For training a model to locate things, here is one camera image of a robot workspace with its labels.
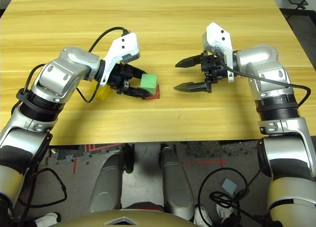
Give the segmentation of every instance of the cable connector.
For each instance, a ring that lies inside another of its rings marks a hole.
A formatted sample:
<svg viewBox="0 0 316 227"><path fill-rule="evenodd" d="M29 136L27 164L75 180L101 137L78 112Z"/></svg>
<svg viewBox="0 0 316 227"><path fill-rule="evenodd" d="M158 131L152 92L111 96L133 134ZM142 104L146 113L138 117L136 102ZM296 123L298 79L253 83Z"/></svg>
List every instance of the cable connector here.
<svg viewBox="0 0 316 227"><path fill-rule="evenodd" d="M127 29L124 29L122 36L128 35L129 33L130 33L130 31L128 31Z"/></svg>

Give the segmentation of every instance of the green cube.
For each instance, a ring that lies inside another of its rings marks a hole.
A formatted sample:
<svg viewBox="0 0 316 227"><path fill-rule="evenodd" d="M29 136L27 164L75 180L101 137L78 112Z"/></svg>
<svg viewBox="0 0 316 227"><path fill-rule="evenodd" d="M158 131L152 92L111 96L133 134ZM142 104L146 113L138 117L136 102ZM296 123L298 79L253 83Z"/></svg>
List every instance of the green cube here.
<svg viewBox="0 0 316 227"><path fill-rule="evenodd" d="M151 94L155 95L157 88L157 76L153 74L142 74L140 88L148 90Z"/></svg>

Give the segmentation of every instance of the gray floor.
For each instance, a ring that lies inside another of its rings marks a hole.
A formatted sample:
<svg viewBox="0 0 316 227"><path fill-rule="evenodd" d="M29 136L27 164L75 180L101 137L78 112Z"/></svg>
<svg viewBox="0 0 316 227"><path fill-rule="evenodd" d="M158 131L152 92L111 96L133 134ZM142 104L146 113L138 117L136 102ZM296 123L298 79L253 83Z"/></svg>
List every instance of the gray floor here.
<svg viewBox="0 0 316 227"><path fill-rule="evenodd" d="M158 153L160 145L158 143L142 143L136 144L135 167L132 174L124 174L123 176L123 191L122 191L122 207L126 207L134 202L151 201L156 204L163 205L162 196L162 172L158 165ZM53 168L67 187L67 201L51 207L31 209L29 211L29 219L39 217L48 212L59 212L63 220L75 218L79 215L88 213L89 198L96 181L98 172L103 162L114 151L102 152L77 157L76 172L73 174L74 163L71 161L61 162L56 164L56 155L48 159L48 165L43 167ZM177 153L179 160L183 162L183 167L187 173L192 191L197 203L198 189L205 176L220 168L220 163L212 163L219 161L219 157L213 158L195 158L187 155L186 146L177 143ZM224 167L232 167L238 169L245 175L247 180L250 180L257 172L258 163L255 153L240 156L223 156ZM209 161L210 163L196 164L196 161ZM238 186L237 189L242 189L241 179L232 173L223 171L218 175L214 175L205 185L205 190L201 195L202 205L206 207L212 220L218 222L218 216L215 209L215 204L209 200L210 192L221 190L221 184L225 177L230 178ZM266 206L266 193L269 184L269 178L260 174L258 179L251 186L250 194L241 202L241 207L254 215L263 215ZM35 191L33 203L40 204L50 202L62 198L60 186L52 175L42 175L38 178L37 188ZM17 212L21 212L23 208L16 207ZM248 217L242 217L242 224L245 227L259 226Z"/></svg>

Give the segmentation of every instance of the shoe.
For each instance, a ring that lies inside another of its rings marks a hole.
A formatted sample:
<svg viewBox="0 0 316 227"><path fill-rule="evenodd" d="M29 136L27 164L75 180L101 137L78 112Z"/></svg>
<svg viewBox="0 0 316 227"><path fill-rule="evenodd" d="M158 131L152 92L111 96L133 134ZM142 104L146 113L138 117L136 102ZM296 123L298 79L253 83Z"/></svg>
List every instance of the shoe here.
<svg viewBox="0 0 316 227"><path fill-rule="evenodd" d="M211 225L213 226L213 222L210 218L210 216L208 215L208 212L206 211L206 209L204 208L204 206L200 206L201 208L201 212L202 212L202 216L204 217L204 219ZM199 211L198 211L198 207L196 206L196 211L194 213L194 221L193 224L199 226L199 227L208 227L208 225L204 222L204 220L202 219Z"/></svg>
<svg viewBox="0 0 316 227"><path fill-rule="evenodd" d="M50 212L46 215L34 220L37 227L48 227L60 222L60 215L58 213Z"/></svg>
<svg viewBox="0 0 316 227"><path fill-rule="evenodd" d="M225 199L225 200L228 200L226 197L224 196L221 196L220 198L222 199ZM224 220L226 218L228 218L231 213L234 212L233 208L230 207L230 208L225 208L225 207L221 207L220 205L216 204L216 211L217 211L217 214L219 215L219 217L221 218L221 223L224 222Z"/></svg>

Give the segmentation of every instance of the small box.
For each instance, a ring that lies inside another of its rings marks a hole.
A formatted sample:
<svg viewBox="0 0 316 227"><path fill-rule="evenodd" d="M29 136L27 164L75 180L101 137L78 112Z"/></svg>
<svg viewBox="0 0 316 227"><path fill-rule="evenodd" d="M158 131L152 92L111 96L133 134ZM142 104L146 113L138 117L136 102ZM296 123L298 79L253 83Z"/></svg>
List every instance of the small box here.
<svg viewBox="0 0 316 227"><path fill-rule="evenodd" d="M236 188L237 188L237 185L232 182L231 180L229 180L228 178L226 178L222 184L222 188L228 192L230 195L233 195Z"/></svg>
<svg viewBox="0 0 316 227"><path fill-rule="evenodd" d="M152 95L155 95L157 88L157 76L153 74L142 74L140 88L148 90Z"/></svg>

